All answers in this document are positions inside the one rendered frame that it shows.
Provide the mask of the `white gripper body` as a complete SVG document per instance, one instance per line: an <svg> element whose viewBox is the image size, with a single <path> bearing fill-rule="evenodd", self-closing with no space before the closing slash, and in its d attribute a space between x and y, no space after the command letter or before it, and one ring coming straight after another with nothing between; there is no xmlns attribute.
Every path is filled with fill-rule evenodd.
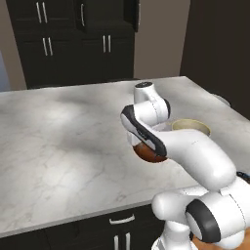
<svg viewBox="0 0 250 250"><path fill-rule="evenodd" d="M172 123L171 122L163 122L160 124L157 124L155 126L152 127L153 130L155 131L171 131L172 130Z"/></svg>

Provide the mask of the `dark tall cabinet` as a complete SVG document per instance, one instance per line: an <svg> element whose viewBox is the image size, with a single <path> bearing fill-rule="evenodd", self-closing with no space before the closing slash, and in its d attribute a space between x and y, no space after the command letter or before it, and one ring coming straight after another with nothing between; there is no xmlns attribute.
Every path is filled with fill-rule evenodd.
<svg viewBox="0 0 250 250"><path fill-rule="evenodd" d="M181 74L250 120L250 0L190 0Z"/></svg>

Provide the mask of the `black cabinet run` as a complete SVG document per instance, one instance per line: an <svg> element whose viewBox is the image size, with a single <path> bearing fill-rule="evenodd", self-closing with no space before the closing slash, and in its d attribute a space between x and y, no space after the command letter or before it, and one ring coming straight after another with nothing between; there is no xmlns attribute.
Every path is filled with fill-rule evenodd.
<svg viewBox="0 0 250 250"><path fill-rule="evenodd" d="M6 0L29 89L130 80L140 0Z"/></svg>

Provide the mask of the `black cabinet door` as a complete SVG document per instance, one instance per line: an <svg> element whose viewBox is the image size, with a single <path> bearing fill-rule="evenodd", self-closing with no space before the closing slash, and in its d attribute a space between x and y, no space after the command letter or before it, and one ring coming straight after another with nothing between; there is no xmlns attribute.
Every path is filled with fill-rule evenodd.
<svg viewBox="0 0 250 250"><path fill-rule="evenodd" d="M51 250L114 250L113 238L118 234L100 231L77 236L62 232L46 235Z"/></svg>
<svg viewBox="0 0 250 250"><path fill-rule="evenodd" d="M122 250L126 250L127 232L131 234L131 250L151 250L154 241L161 235L164 228L163 223L150 223L132 226L123 231Z"/></svg>

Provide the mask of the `beige bowl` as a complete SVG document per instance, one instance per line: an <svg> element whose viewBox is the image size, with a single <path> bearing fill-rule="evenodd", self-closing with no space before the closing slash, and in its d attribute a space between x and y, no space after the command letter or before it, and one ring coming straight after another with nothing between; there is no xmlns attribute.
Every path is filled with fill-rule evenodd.
<svg viewBox="0 0 250 250"><path fill-rule="evenodd" d="M181 130L181 129L194 129L202 132L203 134L210 136L211 130L210 128L202 123L201 121L194 119L179 119L172 123L173 130Z"/></svg>

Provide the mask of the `brown bowl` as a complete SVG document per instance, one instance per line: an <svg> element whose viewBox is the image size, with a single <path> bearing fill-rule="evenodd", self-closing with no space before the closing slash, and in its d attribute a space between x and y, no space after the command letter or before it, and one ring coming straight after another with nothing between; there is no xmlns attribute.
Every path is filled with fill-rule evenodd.
<svg viewBox="0 0 250 250"><path fill-rule="evenodd" d="M133 146L134 152L140 157L140 159L151 162L158 163L167 160L167 157L157 155L149 146L144 143L139 143L136 146Z"/></svg>

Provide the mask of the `black drawer front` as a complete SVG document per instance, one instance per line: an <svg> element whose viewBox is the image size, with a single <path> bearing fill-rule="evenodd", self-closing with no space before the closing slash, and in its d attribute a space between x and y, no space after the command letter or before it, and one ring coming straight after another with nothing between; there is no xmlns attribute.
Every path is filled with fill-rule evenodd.
<svg viewBox="0 0 250 250"><path fill-rule="evenodd" d="M121 220L135 215L133 222L122 225L111 225L109 219ZM100 231L110 232L116 229L128 228L130 225L140 225L147 222L156 222L157 219L152 213L151 205L139 206L131 209L121 210L114 213L103 214L92 218L79 220L72 223L62 224L45 229L45 233L63 233L77 236L79 234L99 233Z"/></svg>

